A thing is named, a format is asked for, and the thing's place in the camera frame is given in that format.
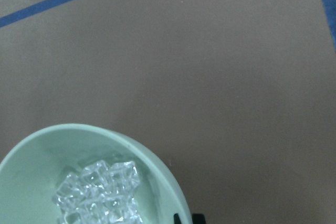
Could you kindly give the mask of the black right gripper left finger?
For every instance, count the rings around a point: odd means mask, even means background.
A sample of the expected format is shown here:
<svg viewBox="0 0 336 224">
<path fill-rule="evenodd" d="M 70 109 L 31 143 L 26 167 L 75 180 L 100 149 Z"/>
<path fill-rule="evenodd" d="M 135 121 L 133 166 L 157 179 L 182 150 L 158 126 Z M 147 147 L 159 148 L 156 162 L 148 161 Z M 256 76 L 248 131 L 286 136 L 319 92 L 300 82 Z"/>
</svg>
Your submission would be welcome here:
<svg viewBox="0 0 336 224">
<path fill-rule="evenodd" d="M 179 214 L 174 214 L 174 224 L 182 224 Z"/>
</svg>

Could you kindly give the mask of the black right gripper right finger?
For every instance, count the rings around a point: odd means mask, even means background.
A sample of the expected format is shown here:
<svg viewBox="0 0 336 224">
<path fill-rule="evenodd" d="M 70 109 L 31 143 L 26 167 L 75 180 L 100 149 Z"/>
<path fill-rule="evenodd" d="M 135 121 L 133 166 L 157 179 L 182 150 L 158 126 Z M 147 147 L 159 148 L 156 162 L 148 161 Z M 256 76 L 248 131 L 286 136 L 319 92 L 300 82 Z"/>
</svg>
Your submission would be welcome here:
<svg viewBox="0 0 336 224">
<path fill-rule="evenodd" d="M 192 214 L 193 224 L 205 224 L 205 216 L 200 213 Z"/>
</svg>

